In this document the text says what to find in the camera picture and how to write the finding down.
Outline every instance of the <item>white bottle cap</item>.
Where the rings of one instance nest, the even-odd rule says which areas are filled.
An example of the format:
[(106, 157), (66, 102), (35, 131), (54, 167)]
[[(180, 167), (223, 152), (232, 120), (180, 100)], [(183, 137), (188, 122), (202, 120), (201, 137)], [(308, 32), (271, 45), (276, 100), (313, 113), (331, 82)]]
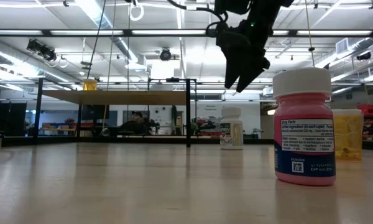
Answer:
[(297, 93), (331, 94), (330, 72), (323, 68), (301, 68), (273, 78), (274, 98)]
[(223, 117), (225, 116), (240, 116), (241, 115), (241, 109), (240, 108), (223, 108), (221, 110), (221, 115)]
[(334, 109), (331, 110), (333, 112), (333, 116), (341, 116), (341, 115), (363, 115), (362, 111), (359, 109)]

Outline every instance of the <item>yellow cup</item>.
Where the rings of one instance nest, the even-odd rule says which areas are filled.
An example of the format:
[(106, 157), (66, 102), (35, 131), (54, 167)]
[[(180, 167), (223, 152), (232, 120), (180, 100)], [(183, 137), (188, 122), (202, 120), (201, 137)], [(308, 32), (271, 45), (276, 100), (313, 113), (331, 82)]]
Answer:
[(362, 159), (363, 113), (361, 110), (333, 110), (336, 159)]
[(97, 80), (83, 80), (83, 90), (97, 90)]

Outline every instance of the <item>white pill bottle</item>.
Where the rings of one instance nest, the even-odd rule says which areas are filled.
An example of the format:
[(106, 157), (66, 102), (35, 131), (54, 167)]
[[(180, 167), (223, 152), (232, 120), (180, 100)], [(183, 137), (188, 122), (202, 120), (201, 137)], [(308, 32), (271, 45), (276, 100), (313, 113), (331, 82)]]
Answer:
[(243, 149), (243, 122), (239, 118), (241, 109), (235, 107), (223, 108), (221, 114), (223, 116), (220, 122), (221, 135), (219, 136), (221, 149)]

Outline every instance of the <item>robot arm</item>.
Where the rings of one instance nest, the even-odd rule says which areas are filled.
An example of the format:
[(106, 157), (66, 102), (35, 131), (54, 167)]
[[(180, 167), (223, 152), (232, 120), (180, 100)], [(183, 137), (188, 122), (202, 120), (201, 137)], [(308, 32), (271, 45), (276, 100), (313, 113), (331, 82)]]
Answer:
[[(176, 7), (186, 9), (167, 0)], [(264, 69), (270, 67), (264, 57), (265, 43), (272, 35), (272, 26), (279, 13), (280, 7), (289, 7), (293, 0), (216, 0), (214, 12), (207, 8), (196, 8), (197, 11), (209, 11), (220, 18), (208, 26), (217, 25), (214, 35), (216, 45), (221, 48), (226, 57), (225, 87), (231, 88), (239, 77), (237, 92), (243, 91)], [(227, 11), (236, 14), (249, 12), (246, 20), (242, 20), (237, 27), (228, 27)]]

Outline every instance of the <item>pink medicine bottle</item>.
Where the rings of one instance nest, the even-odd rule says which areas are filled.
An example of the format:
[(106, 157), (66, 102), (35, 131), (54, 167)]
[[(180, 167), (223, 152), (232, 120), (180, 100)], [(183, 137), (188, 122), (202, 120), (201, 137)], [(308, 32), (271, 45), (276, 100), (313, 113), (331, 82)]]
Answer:
[(276, 75), (274, 98), (275, 174), (302, 185), (332, 185), (336, 180), (330, 72), (303, 68)]

